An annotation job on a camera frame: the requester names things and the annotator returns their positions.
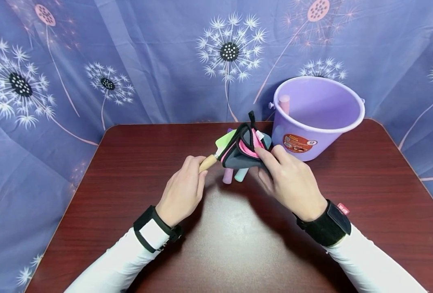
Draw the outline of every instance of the bucket rim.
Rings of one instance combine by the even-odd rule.
[[[356,99],[356,102],[358,103],[359,107],[360,107],[360,111],[359,111],[359,116],[358,118],[356,118],[354,123],[351,123],[348,126],[339,128],[339,129],[322,129],[322,128],[317,128],[317,127],[312,127],[303,123],[300,123],[297,120],[294,120],[293,118],[291,118],[290,116],[288,116],[288,114],[286,114],[282,108],[280,107],[280,105],[278,104],[278,94],[280,92],[280,89],[282,88],[282,86],[284,86],[286,83],[289,83],[290,81],[293,80],[302,80],[302,79],[306,79],[306,80],[322,80],[322,81],[326,81],[328,83],[333,83],[337,86],[342,87],[344,90],[346,90],[347,92],[349,92],[353,98]],[[277,87],[275,94],[274,94],[274,105],[275,105],[275,109],[276,111],[279,112],[279,114],[281,114],[285,119],[287,119],[288,121],[290,121],[291,123],[295,124],[298,127],[301,127],[305,130],[308,131],[314,131],[314,132],[320,132],[320,133],[345,133],[348,132],[352,129],[354,129],[356,126],[359,126],[359,124],[364,120],[365,118],[365,104],[362,102],[361,98],[359,97],[359,95],[357,93],[355,93],[354,90],[350,89],[348,86],[344,85],[343,83],[339,83],[338,81],[335,80],[331,80],[325,77],[293,77],[290,78],[288,80],[285,80],[280,86]]]

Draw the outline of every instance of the table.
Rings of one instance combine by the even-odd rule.
[[[189,154],[208,155],[235,123],[109,129],[27,292],[63,292],[158,203]],[[266,133],[271,123],[258,122]],[[324,196],[433,293],[433,199],[382,126],[365,120],[308,163]],[[250,176],[222,183],[210,169],[204,200],[130,292],[355,292],[340,267]]]

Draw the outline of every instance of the small shovel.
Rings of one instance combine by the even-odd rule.
[[[219,159],[221,153],[225,150],[226,146],[229,144],[231,139],[233,138],[234,134],[236,132],[235,130],[232,130],[231,132],[226,133],[221,138],[217,139],[215,144],[217,147],[216,153],[213,155],[209,155],[205,160],[200,164],[199,173],[207,170],[211,166],[213,166],[214,163],[217,162]]]

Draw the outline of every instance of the wrist strap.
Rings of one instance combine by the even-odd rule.
[[[163,232],[165,232],[167,235],[169,235],[169,239],[158,249],[154,249],[148,241],[143,237],[143,235],[140,233],[140,230],[145,226],[149,221],[154,221]],[[149,208],[140,216],[134,223],[133,223],[133,230],[135,232],[135,235],[139,242],[145,247],[146,250],[148,250],[151,253],[154,253],[155,251],[161,251],[163,248],[167,245],[169,241],[176,242],[177,239],[179,239],[182,234],[183,230],[181,226],[176,225],[176,227],[171,228],[168,226],[163,220],[158,216],[158,213],[156,212],[156,209],[154,206],[149,206]]]
[[[303,222],[296,216],[296,224],[322,246],[332,246],[352,233],[352,224],[337,206],[327,200],[327,208],[312,222]]]

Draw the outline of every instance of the white sleeve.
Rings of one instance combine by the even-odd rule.
[[[169,236],[152,220],[140,229],[142,236],[155,249]],[[133,228],[90,265],[67,288],[66,293],[120,293],[130,286],[138,273],[159,251],[151,253],[137,239]]]
[[[352,233],[324,247],[360,293],[427,292],[405,269],[352,225]]]

